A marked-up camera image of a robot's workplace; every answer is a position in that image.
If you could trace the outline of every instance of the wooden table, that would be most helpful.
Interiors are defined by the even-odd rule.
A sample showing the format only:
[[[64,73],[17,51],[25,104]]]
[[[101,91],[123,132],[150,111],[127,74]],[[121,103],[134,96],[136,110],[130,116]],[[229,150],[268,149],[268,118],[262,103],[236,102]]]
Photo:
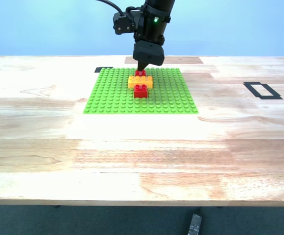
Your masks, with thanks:
[[[284,57],[166,57],[198,115],[82,114],[96,67],[135,66],[0,57],[0,204],[284,206]]]

